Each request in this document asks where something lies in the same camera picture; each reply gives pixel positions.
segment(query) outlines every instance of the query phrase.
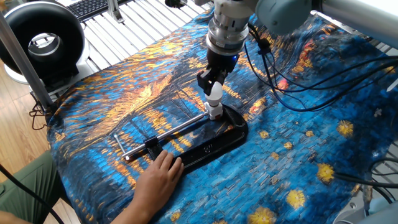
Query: wire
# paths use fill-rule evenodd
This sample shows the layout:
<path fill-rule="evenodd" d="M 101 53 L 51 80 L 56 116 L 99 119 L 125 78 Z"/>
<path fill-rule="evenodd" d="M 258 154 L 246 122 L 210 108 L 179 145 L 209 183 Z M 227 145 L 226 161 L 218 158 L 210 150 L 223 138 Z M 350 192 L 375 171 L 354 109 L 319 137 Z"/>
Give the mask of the wire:
<path fill-rule="evenodd" d="M 252 32 L 250 32 L 251 35 L 253 35 L 253 37 L 256 39 L 257 43 L 259 44 L 259 35 L 258 35 L 258 33 L 257 33 L 257 30 L 255 29 L 255 27 L 252 27 L 252 25 L 248 25 L 248 26 L 249 26 L 249 28 L 251 28 L 251 31 L 252 31 Z M 245 51 L 246 51 L 246 55 L 248 56 L 249 54 L 248 54 L 248 50 L 247 50 L 246 44 L 244 45 L 244 48 L 245 48 Z M 347 72 L 348 70 L 352 70 L 352 69 L 354 69 L 354 68 L 356 68 L 356 67 L 362 66 L 362 65 L 364 65 L 364 64 L 366 64 L 366 63 L 373 62 L 373 61 L 377 61 L 377 60 L 380 60 L 381 58 L 383 58 L 383 59 L 392 59 L 392 58 L 394 58 L 394 57 L 374 58 L 374 59 L 367 60 L 367 61 L 365 61 L 365 62 L 359 63 L 359 64 L 357 64 L 357 65 L 353 65 L 353 66 L 351 66 L 350 68 L 347 68 L 347 69 L 345 69 L 345 70 L 343 70 L 343 71 L 341 71 L 341 72 L 338 72 L 338 73 L 336 73 L 336 74 L 334 74 L 334 75 L 332 75 L 332 76 L 330 76 L 330 77 L 328 77 L 328 78 L 326 78 L 326 79 L 324 79 L 324 80 L 322 80 L 322 81 L 320 81 L 320 82 L 317 82 L 316 84 L 313 84 L 312 86 L 303 86 L 303 89 L 302 89 L 302 90 L 281 90 L 280 88 L 277 87 L 277 84 L 274 86 L 274 84 L 272 83 L 271 75 L 270 75 L 269 70 L 268 70 L 268 66 L 267 66 L 267 62 L 266 62 L 266 57 L 264 56 L 264 54 L 261 54 L 261 57 L 262 57 L 262 61 L 263 61 L 263 63 L 264 63 L 264 68 L 266 69 L 267 78 L 268 78 L 268 80 L 269 80 L 269 83 L 266 83 L 264 80 L 262 80 L 262 79 L 259 77 L 259 75 L 254 71 L 253 65 L 251 64 L 251 62 L 249 62 L 249 64 L 251 65 L 251 68 L 252 68 L 254 74 L 255 74 L 255 75 L 258 77 L 258 79 L 260 79 L 264 84 L 266 84 L 266 85 L 268 85 L 268 86 L 271 87 L 271 90 L 272 90 L 274 96 L 277 98 L 277 100 L 278 100 L 281 104 L 283 104 L 286 108 L 288 108 L 288 109 L 290 109 L 290 110 L 293 110 L 293 111 L 297 111 L 297 112 L 306 112 L 306 111 L 318 111 L 318 110 L 322 110 L 322 109 L 326 108 L 327 106 L 330 106 L 331 104 L 335 103 L 335 102 L 336 102 L 337 100 L 339 100 L 342 96 L 345 96 L 346 94 L 348 94 L 348 92 L 349 92 L 350 90 L 352 90 L 355 86 L 359 85 L 362 81 L 364 81 L 365 79 L 367 79 L 367 78 L 370 77 L 371 75 L 374 75 L 376 72 L 378 72 L 378 71 L 380 71 L 380 70 L 382 70 L 382 69 L 384 69 L 384 68 L 390 67 L 390 66 L 397 66 L 397 65 L 398 65 L 398 60 L 394 60 L 394 61 L 392 61 L 392 62 L 387 62 L 387 63 L 385 63 L 384 65 L 381 65 L 381 66 L 375 68 L 374 70 L 371 70 L 370 72 L 367 72 L 367 73 L 365 73 L 364 75 L 361 75 L 360 77 L 356 77 L 355 79 L 349 80 L 349 82 L 353 82 L 353 81 L 354 81 L 352 85 L 350 85 L 348 88 L 345 88 L 343 91 L 339 92 L 337 95 L 335 95 L 334 97 L 330 98 L 330 99 L 327 100 L 326 102 L 324 102 L 324 103 L 322 103 L 322 104 L 320 104 L 320 105 L 314 106 L 314 107 L 312 107 L 312 108 L 304 108 L 304 109 L 301 109 L 301 108 L 293 108 L 293 107 L 289 106 L 287 103 L 285 103 L 285 102 L 279 97 L 279 95 L 277 94 L 276 90 L 279 90 L 279 91 L 281 91 L 282 93 L 284 93 L 284 92 L 304 91 L 304 90 L 307 90 L 307 89 L 311 89 L 311 88 L 313 88 L 313 87 L 315 87 L 315 86 L 317 86 L 317 85 L 319 85 L 319 84 L 321 84 L 321 83 L 323 83 L 323 82 L 325 82 L 325 81 L 327 81 L 327 80 L 329 80 L 329 79 L 331 79 L 331 78 L 333 78 L 333 77 L 336 77 L 337 75 L 340 75 L 340 74 L 342 74 L 342 73 L 344 73 L 344 72 Z"/>
<path fill-rule="evenodd" d="M 261 55 L 262 57 L 262 61 L 264 62 L 264 68 L 266 69 L 267 72 L 267 76 L 268 76 L 268 80 L 271 79 L 271 75 L 269 74 L 268 71 L 268 67 L 267 67 L 267 62 L 265 59 L 264 55 Z M 353 87 L 355 87 L 356 85 L 360 84 L 363 80 L 365 80 L 367 77 L 370 77 L 371 75 L 373 75 L 374 73 L 378 72 L 381 69 L 384 68 L 388 68 L 390 66 L 396 65 L 398 64 L 398 61 L 393 61 L 393 62 L 389 62 L 389 63 L 385 63 L 384 65 L 381 65 L 380 67 L 375 68 L 374 70 L 371 70 L 370 72 L 366 73 L 363 75 L 362 78 L 360 78 L 359 80 L 357 80 L 355 83 L 353 83 L 352 85 L 350 85 L 348 88 L 344 89 L 343 91 L 339 92 L 337 95 L 335 95 L 334 97 L 330 98 L 329 100 L 326 100 L 326 102 L 321 103 L 320 105 L 314 106 L 312 108 L 305 108 L 305 109 L 299 109 L 299 108 L 293 108 L 291 106 L 289 106 L 287 103 L 285 103 L 276 93 L 275 91 L 275 87 L 272 85 L 271 83 L 271 89 L 274 92 L 275 97 L 279 100 L 280 103 L 282 103 L 285 107 L 287 107 L 288 109 L 292 110 L 292 111 L 297 111 L 297 112 L 306 112 L 306 111 L 313 111 L 319 108 L 322 108 L 326 105 L 328 105 L 329 103 L 339 99 L 340 97 L 344 96 L 348 91 L 350 91 Z"/>
<path fill-rule="evenodd" d="M 261 38 L 260 38 L 260 35 L 258 34 L 256 28 L 255 28 L 252 24 L 250 24 L 250 23 L 248 23 L 248 27 L 250 28 L 250 34 L 255 38 L 256 42 L 259 43 L 259 41 L 260 41 Z M 352 78 L 352 79 L 350 79 L 350 80 L 341 82 L 341 83 L 336 84 L 336 85 L 316 88 L 316 86 L 318 86 L 318 85 L 320 85 L 320 84 L 322 84 L 322 83 L 324 83 L 324 82 L 326 82 L 326 81 L 328 81 L 328 80 L 330 80 L 330 79 L 332 79 L 332 78 L 335 78 L 335 77 L 337 77 L 338 75 L 341 75 L 341 74 L 343 74 L 343 73 L 345 73 L 345 72 L 347 72 L 347 71 L 350 71 L 350 70 L 352 70 L 352 69 L 358 68 L 358 67 L 360 67 L 360 66 L 366 65 L 366 64 L 368 64 L 368 63 L 375 62 L 375 61 L 378 61 L 378 60 L 398 59 L 398 56 L 385 56 L 385 57 L 379 57 L 379 58 L 373 58 L 373 59 L 370 59 L 370 60 L 366 60 L 366 61 L 361 62 L 361 63 L 359 63 L 359 64 L 350 66 L 349 68 L 347 68 L 347 69 L 345 69 L 345 70 L 343 70 L 343 71 L 340 71 L 340 72 L 338 72 L 338 73 L 336 73 L 336 74 L 334 74 L 334 75 L 332 75 L 332 76 L 330 76 L 330 77 L 328 77 L 328 78 L 326 78 L 326 79 L 324 79 L 324 80 L 321 80 L 320 82 L 317 82 L 317 83 L 315 83 L 315 84 L 313 84 L 313 85 L 311 85 L 311 86 L 304 86 L 304 85 L 301 85 L 301 84 L 299 84 L 299 83 L 296 83 L 296 82 L 292 81 L 291 79 L 287 78 L 287 77 L 284 76 L 278 69 L 276 69 L 276 67 L 275 67 L 275 57 L 274 57 L 274 55 L 273 55 L 272 53 L 271 53 L 271 55 L 272 55 L 272 58 L 274 59 L 273 68 L 274 68 L 275 86 L 277 86 L 277 84 L 276 84 L 276 77 L 275 77 L 276 72 L 277 72 L 280 76 L 284 77 L 288 82 L 291 82 L 291 83 L 293 83 L 294 85 L 297 85 L 297 86 L 303 88 L 303 89 L 301 89 L 301 90 L 281 90 L 281 89 L 276 88 L 276 89 L 279 90 L 279 91 L 290 92 L 290 93 L 301 92 L 301 91 L 305 91 L 305 90 L 327 90 L 327 89 L 335 88 L 335 87 L 338 87 L 338 86 L 341 86 L 341 85 L 344 85 L 344 84 L 347 84 L 347 83 L 351 83 L 351 82 L 353 82 L 353 81 L 355 81 L 355 80 L 361 78 L 361 76 L 356 77 L 356 78 Z M 374 82 L 368 83 L 367 85 L 365 85 L 365 86 L 363 86 L 363 87 L 360 87 L 360 88 L 358 88 L 357 90 L 359 90 L 359 89 L 361 89 L 361 88 L 364 88 L 364 87 L 366 87 L 366 86 L 368 86 L 368 85 L 370 85 L 370 84 L 372 84 L 372 83 L 374 83 Z"/>
<path fill-rule="evenodd" d="M 387 176 L 387 175 L 397 175 L 398 172 L 391 172 L 391 173 L 386 173 L 386 174 L 378 174 L 375 172 L 372 172 L 373 175 L 378 175 L 378 176 Z"/>
<path fill-rule="evenodd" d="M 287 78 L 285 75 L 283 75 L 277 68 L 274 67 L 274 69 L 275 69 L 275 71 L 276 71 L 280 76 L 284 77 L 288 82 L 291 82 L 291 83 L 293 83 L 294 85 L 297 85 L 297 86 L 299 86 L 299 87 L 302 87 L 301 90 L 281 90 L 281 91 L 286 91 L 286 92 L 289 92 L 289 93 L 298 93 L 298 92 L 302 92 L 302 91 L 305 91 L 305 90 L 327 90 L 327 89 L 331 89 L 331 88 L 335 88 L 335 87 L 338 87 L 338 86 L 347 84 L 347 83 L 349 83 L 349 82 L 352 82 L 352 81 L 355 81 L 355 80 L 361 78 L 361 76 L 356 77 L 356 78 L 353 78 L 353 79 L 348 80 L 348 81 L 345 81 L 345 82 L 343 82 L 343 83 L 339 83 L 339 84 L 333 85 L 333 86 L 327 86 L 327 87 L 322 87 L 322 88 L 315 88 L 316 86 L 318 86 L 318 85 L 320 85 L 320 84 L 322 84 L 322 83 L 324 83 L 324 82 L 326 82 L 326 81 L 328 81 L 328 80 L 331 80 L 332 78 L 335 78 L 335 77 L 337 77 L 338 75 L 341 75 L 341 74 L 343 74 L 343 73 L 345 73 L 345 72 L 348 72 L 348 71 L 350 71 L 350 70 L 352 70 L 352 69 L 354 69 L 354 68 L 358 68 L 358 67 L 360 67 L 360 66 L 366 65 L 366 64 L 371 63 L 371 62 L 376 62 L 376 61 L 379 61 L 379 60 L 392 60 L 392 59 L 398 59 L 398 56 L 385 56 L 385 57 L 378 57 L 378 58 L 373 58 L 373 59 L 370 59 L 370 60 L 366 60 L 366 61 L 361 62 L 361 63 L 359 63 L 359 64 L 352 65 L 352 66 L 350 66 L 349 68 L 346 68 L 346 69 L 344 69 L 344 70 L 342 70 L 342 71 L 340 71 L 340 72 L 338 72 L 338 73 L 336 73 L 336 74 L 334 74 L 334 75 L 332 75 L 332 76 L 330 76 L 330 77 L 327 77 L 327 78 L 325 78 L 324 80 L 321 80 L 321 81 L 319 81 L 319 82 L 317 82 L 317 83 L 315 83 L 315 84 L 313 84 L 313 85 L 310 85 L 310 86 L 304 86 L 304 85 L 302 85 L 302 84 L 296 83 L 296 82 L 294 82 L 293 80 Z"/>
<path fill-rule="evenodd" d="M 267 85 L 267 86 L 270 86 L 270 84 L 267 83 L 267 82 L 265 82 L 265 81 L 259 76 L 259 74 L 257 74 L 257 72 L 254 70 L 253 64 L 251 63 L 251 60 L 250 60 L 250 57 L 249 57 L 249 52 L 248 52 L 248 48 L 246 47 L 246 44 L 244 45 L 244 51 L 246 52 L 246 56 L 247 56 L 247 58 L 248 58 L 249 65 L 250 65 L 250 67 L 251 67 L 251 70 L 252 70 L 253 73 L 255 74 L 255 76 L 257 76 L 257 78 L 258 78 L 261 82 L 263 82 L 263 84 L 265 84 L 265 85 Z M 286 95 L 286 96 L 289 96 L 289 97 L 291 97 L 291 98 L 293 98 L 293 99 L 299 101 L 299 102 L 303 105 L 303 107 L 306 108 L 306 107 L 305 107 L 305 104 L 303 103 L 302 100 L 300 100 L 300 99 L 298 99 L 298 98 L 296 98 L 296 97 L 294 97 L 294 96 L 292 96 L 292 95 L 289 95 L 289 94 L 287 94 L 287 93 L 282 93 L 282 94 L 284 94 L 284 95 Z"/>
<path fill-rule="evenodd" d="M 398 184 L 388 184 L 388 183 L 376 183 L 376 182 L 372 182 L 372 181 L 367 181 L 367 180 L 363 180 L 357 177 L 353 177 L 347 174 L 342 174 L 339 172 L 335 172 L 333 174 L 334 177 L 341 179 L 341 180 L 345 180 L 348 182 L 354 182 L 357 184 L 365 184 L 365 185 L 370 185 L 373 187 L 386 187 L 386 188 L 393 188 L 393 189 L 398 189 Z"/>
<path fill-rule="evenodd" d="M 369 86 L 369 85 L 372 85 L 373 83 L 378 82 L 380 79 L 384 78 L 386 75 L 388 75 L 388 74 L 390 74 L 392 71 L 394 71 L 394 69 L 395 69 L 396 67 L 397 67 L 397 66 L 393 66 L 393 68 L 390 69 L 388 72 L 386 72 L 384 75 L 382 75 L 382 76 L 380 76 L 380 77 L 374 79 L 373 81 L 369 82 L 368 84 L 366 84 L 366 85 L 364 85 L 364 86 L 361 86 L 361 87 L 356 88 L 356 89 L 354 89 L 354 90 L 350 90 L 348 93 L 352 93 L 352 92 L 361 90 L 361 89 L 363 89 L 363 88 L 365 88 L 365 87 L 367 87 L 367 86 Z"/>
<path fill-rule="evenodd" d="M 375 181 L 376 183 L 378 183 L 378 181 L 375 178 L 372 178 L 372 180 Z M 391 198 L 394 199 L 394 201 L 396 201 L 396 198 L 393 196 L 393 194 L 389 190 L 383 188 L 383 190 L 385 190 L 391 196 L 391 198 L 385 192 L 383 192 L 379 187 L 373 187 L 373 189 L 376 190 L 377 192 L 379 192 L 379 194 L 381 194 L 381 196 L 383 196 L 387 200 L 388 203 L 392 203 Z"/>
<path fill-rule="evenodd" d="M 352 222 L 349 222 L 349 221 L 346 221 L 346 220 L 340 220 L 340 221 L 337 221 L 337 223 L 339 223 L 339 222 L 342 222 L 342 223 L 347 223 L 347 224 L 354 224 L 354 223 L 352 223 Z"/>
<path fill-rule="evenodd" d="M 390 161 L 390 162 L 396 162 L 396 163 L 398 163 L 398 159 L 394 159 L 394 158 L 383 158 L 383 159 L 378 159 L 378 160 L 376 160 L 376 161 L 374 161 L 374 162 L 371 163 L 371 165 L 369 166 L 368 171 L 369 171 L 369 172 L 372 172 L 372 171 L 373 171 L 373 167 L 374 167 L 376 164 L 378 164 L 378 163 L 380 163 L 380 162 L 385 162 L 385 161 Z"/>
<path fill-rule="evenodd" d="M 41 103 L 40 103 L 39 100 L 37 100 L 37 98 L 35 97 L 35 95 L 33 94 L 32 91 L 30 92 L 30 95 L 32 95 L 33 99 L 36 101 L 36 104 L 33 106 L 32 110 L 29 112 L 29 116 L 30 116 L 31 118 L 33 118 L 33 121 L 32 121 L 32 129 L 35 130 L 35 131 L 41 130 L 41 129 L 43 129 L 44 127 L 47 127 L 46 124 L 43 124 L 43 126 L 42 126 L 41 128 L 35 128 L 35 119 L 36 119 L 36 117 L 37 117 L 37 116 L 44 116 L 43 111 L 42 111 L 42 109 L 40 108 L 40 107 L 41 107 Z"/>
<path fill-rule="evenodd" d="M 17 187 L 28 193 L 30 196 L 35 198 L 37 201 L 39 201 L 50 213 L 51 215 L 57 220 L 59 224 L 63 224 L 62 219 L 55 213 L 55 211 L 52 209 L 52 207 L 45 202 L 43 199 L 41 199 L 35 192 L 31 191 L 31 189 L 27 188 L 25 185 L 23 185 L 21 182 L 19 182 L 12 174 L 10 174 L 6 168 L 4 168 L 0 164 L 0 171 L 12 182 L 14 183 Z"/>

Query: starry night fabric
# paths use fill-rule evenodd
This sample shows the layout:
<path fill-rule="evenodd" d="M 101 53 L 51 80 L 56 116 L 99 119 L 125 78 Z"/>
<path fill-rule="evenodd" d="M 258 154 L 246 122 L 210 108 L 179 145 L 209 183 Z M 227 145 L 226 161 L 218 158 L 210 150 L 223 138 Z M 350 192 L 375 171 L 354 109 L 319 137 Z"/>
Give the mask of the starry night fabric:
<path fill-rule="evenodd" d="M 83 79 L 48 114 L 48 140 L 68 197 L 84 223 L 109 223 L 134 196 L 136 180 L 149 165 L 142 153 L 126 150 L 204 112 L 205 95 L 196 74 L 206 67 L 205 35 L 211 12 L 201 15 L 124 61 Z M 364 39 L 317 16 L 285 36 L 270 35 L 275 67 L 288 79 L 309 86 L 353 64 L 382 56 Z M 267 80 L 258 46 L 246 45 L 255 71 Z M 386 63 L 373 62 L 323 83 L 336 85 Z M 271 76 L 274 69 L 268 63 Z M 373 83 L 377 77 L 391 72 Z M 397 93 L 386 88 L 397 78 L 386 68 L 346 96 L 316 112 L 299 113 L 277 101 L 253 74 L 247 55 L 224 83 L 223 103 L 247 121 L 246 143 L 181 179 L 152 223 L 332 223 L 352 196 L 354 184 L 333 172 L 362 177 L 371 161 L 385 155 L 393 140 L 389 123 Z M 280 75 L 281 89 L 299 90 Z M 310 108 L 350 86 L 279 96 L 294 108 Z M 222 133 L 228 124 L 202 121 L 162 142 L 176 156 Z"/>

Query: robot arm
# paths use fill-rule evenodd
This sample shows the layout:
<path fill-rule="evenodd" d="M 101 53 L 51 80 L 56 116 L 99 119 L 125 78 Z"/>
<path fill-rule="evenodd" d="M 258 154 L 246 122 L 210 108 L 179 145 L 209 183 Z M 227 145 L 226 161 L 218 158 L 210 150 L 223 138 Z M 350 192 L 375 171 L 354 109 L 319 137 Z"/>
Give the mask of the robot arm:
<path fill-rule="evenodd" d="M 195 0 L 197 5 L 206 2 Z M 398 12 L 391 11 L 398 7 L 395 0 L 214 0 L 214 4 L 206 37 L 208 66 L 197 76 L 206 94 L 210 119 L 222 115 L 222 85 L 236 65 L 254 12 L 271 32 L 282 35 L 300 27 L 311 10 L 317 10 L 398 48 Z"/>

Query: keyboard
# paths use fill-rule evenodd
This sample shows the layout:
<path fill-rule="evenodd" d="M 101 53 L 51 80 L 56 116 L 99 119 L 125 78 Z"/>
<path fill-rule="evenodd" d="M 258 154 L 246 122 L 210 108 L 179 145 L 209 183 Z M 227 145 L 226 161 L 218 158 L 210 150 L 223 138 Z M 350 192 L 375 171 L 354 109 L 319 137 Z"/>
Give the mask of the keyboard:
<path fill-rule="evenodd" d="M 118 4 L 128 2 L 131 0 L 118 0 Z M 67 7 L 69 11 L 80 21 L 84 22 L 88 19 L 108 10 L 108 3 L 106 0 L 82 0 Z"/>

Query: finger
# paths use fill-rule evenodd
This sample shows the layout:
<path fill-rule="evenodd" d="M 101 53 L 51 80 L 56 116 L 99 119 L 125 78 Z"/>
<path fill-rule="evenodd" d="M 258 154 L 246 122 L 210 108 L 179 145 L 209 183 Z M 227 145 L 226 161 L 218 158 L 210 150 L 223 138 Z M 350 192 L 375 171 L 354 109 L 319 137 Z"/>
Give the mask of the finger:
<path fill-rule="evenodd" d="M 171 180 L 174 179 L 175 175 L 180 170 L 181 163 L 182 163 L 181 157 L 176 158 L 173 166 L 169 170 L 169 177 L 170 177 Z"/>
<path fill-rule="evenodd" d="M 163 163 L 163 160 L 166 158 L 166 156 L 167 156 L 167 151 L 166 151 L 166 150 L 163 150 L 163 151 L 157 156 L 157 158 L 155 159 L 153 165 L 156 166 L 157 168 L 160 168 L 161 165 L 162 165 L 162 163 Z"/>
<path fill-rule="evenodd" d="M 172 164 L 172 161 L 173 161 L 173 154 L 172 153 L 167 154 L 160 169 L 168 171 L 170 168 L 170 165 Z"/>
<path fill-rule="evenodd" d="M 175 175 L 173 182 L 175 182 L 177 184 L 178 180 L 180 179 L 182 172 L 184 171 L 184 164 L 181 163 L 180 165 L 180 169 L 178 170 L 177 175 Z"/>

